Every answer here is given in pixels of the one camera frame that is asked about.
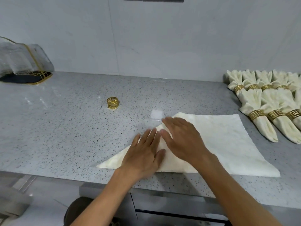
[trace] floor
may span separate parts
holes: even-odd
[[[26,194],[33,197],[30,207],[21,217],[6,219],[1,226],[63,226],[65,212],[68,206],[79,197],[79,186],[81,185],[82,182],[36,178],[26,190]],[[120,226],[123,225],[158,226],[154,223],[121,220]],[[222,224],[203,222],[199,225],[220,226]]]

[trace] greek key pattern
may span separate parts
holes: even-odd
[[[286,115],[288,116],[288,118],[293,120],[293,119],[301,116],[301,110],[300,109],[294,109],[294,110],[288,112]]]
[[[119,106],[118,98],[110,97],[107,99],[108,107],[109,108],[117,108]]]
[[[263,87],[261,87],[262,91],[264,91],[265,89],[272,89],[272,88],[273,88],[272,85],[269,85],[269,84],[264,85]]]
[[[285,114],[281,110],[276,109],[276,110],[273,110],[272,112],[269,112],[267,117],[272,121],[275,118],[280,117],[280,116],[284,116],[284,115]]]
[[[254,121],[257,117],[264,116],[264,113],[261,109],[254,110],[250,112],[249,117],[252,121]]]
[[[276,89],[278,89],[278,88],[289,89],[288,86],[286,86],[286,85],[279,86]]]
[[[257,84],[253,84],[248,87],[247,91],[250,89],[259,89],[259,86]]]
[[[241,90],[242,88],[244,88],[243,85],[237,85],[236,87],[234,87],[234,92],[236,93],[237,91]]]

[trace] gray quartz countertop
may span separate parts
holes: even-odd
[[[301,146],[278,130],[278,143],[266,140],[224,83],[56,72],[37,86],[0,83],[0,92],[0,171],[107,183],[113,170],[96,165],[162,114],[239,114],[281,177],[233,177],[262,204],[301,209]],[[107,108],[111,96],[116,110]],[[156,173],[134,187],[214,197],[199,174]]]

